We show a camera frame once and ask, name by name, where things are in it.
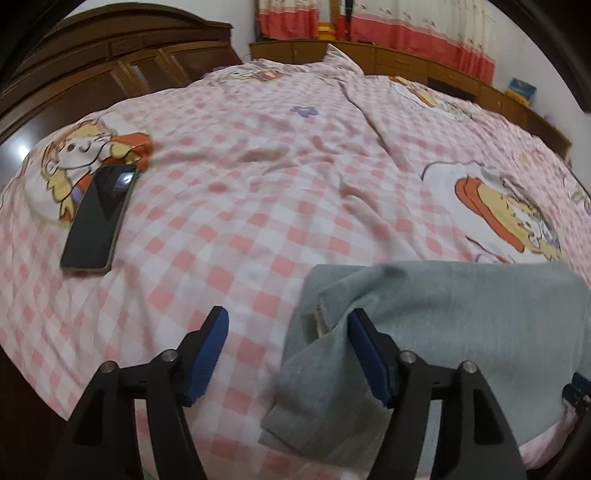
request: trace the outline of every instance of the bed sheet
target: bed sheet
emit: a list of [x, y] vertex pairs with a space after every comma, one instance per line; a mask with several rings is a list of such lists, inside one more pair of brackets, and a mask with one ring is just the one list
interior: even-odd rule
[[[2, 194], [0, 344], [68, 418], [101, 362], [149, 361], [223, 305], [226, 345], [186, 410], [209, 478], [362, 478], [258, 444], [312, 266], [562, 257], [591, 279], [589, 199], [556, 155], [499, 115], [401, 88], [330, 47], [321, 63], [257, 60], [125, 100], [41, 141]], [[117, 161], [144, 173], [113, 269], [64, 277], [67, 226], [96, 167]], [[466, 218], [480, 222], [469, 235]], [[549, 419], [525, 461], [571, 421]]]

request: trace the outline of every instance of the orange hat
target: orange hat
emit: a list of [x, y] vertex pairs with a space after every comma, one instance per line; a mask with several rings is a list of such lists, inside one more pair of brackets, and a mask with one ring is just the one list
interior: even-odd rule
[[493, 215], [490, 208], [482, 201], [478, 195], [478, 187], [482, 184], [480, 179], [472, 177], [465, 177], [456, 182], [456, 196], [460, 201], [466, 205], [472, 212], [484, 218], [485, 222], [500, 236], [505, 242], [513, 246], [518, 252], [525, 251], [525, 245], [515, 235], [513, 235], [507, 228], [500, 223]]

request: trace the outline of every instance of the blue gripper pad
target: blue gripper pad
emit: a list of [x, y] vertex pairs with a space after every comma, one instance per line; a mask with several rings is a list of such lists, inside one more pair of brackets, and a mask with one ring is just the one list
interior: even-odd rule
[[394, 400], [394, 393], [390, 386], [390, 369], [369, 337], [356, 310], [349, 313], [348, 316], [348, 336], [369, 383], [371, 393], [385, 407], [389, 407]]
[[184, 392], [191, 405], [207, 390], [228, 337], [228, 327], [228, 311], [223, 307], [214, 307], [199, 330], [204, 338], [201, 339], [201, 348], [191, 367], [190, 382]]

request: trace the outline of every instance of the pink checkered bedsheet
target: pink checkered bedsheet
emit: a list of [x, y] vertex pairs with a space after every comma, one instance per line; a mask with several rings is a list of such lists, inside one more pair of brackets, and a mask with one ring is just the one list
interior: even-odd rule
[[[518, 180], [551, 220], [563, 258], [591, 280], [590, 217], [565, 189], [560, 160], [502, 117], [455, 104], [472, 118], [423, 108], [333, 51], [308, 66], [230, 67], [93, 114], [120, 114], [150, 136], [153, 153], [113, 270], [82, 279], [62, 275], [67, 229], [40, 216], [25, 191], [47, 138], [2, 195], [2, 348], [68, 418], [101, 362], [146, 362], [223, 305], [226, 345], [205, 397], [186, 410], [209, 477], [362, 478], [259, 445], [259, 423], [312, 266], [482, 253], [421, 181], [425, 165], [477, 161]], [[141, 406], [138, 425], [154, 471]], [[523, 449], [526, 461], [548, 455], [555, 430]]]

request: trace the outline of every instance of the purple flower print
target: purple flower print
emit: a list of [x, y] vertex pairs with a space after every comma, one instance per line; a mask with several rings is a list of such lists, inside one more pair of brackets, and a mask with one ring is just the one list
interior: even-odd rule
[[308, 118], [310, 115], [318, 115], [318, 110], [313, 106], [295, 106], [290, 112], [299, 113], [304, 118]]

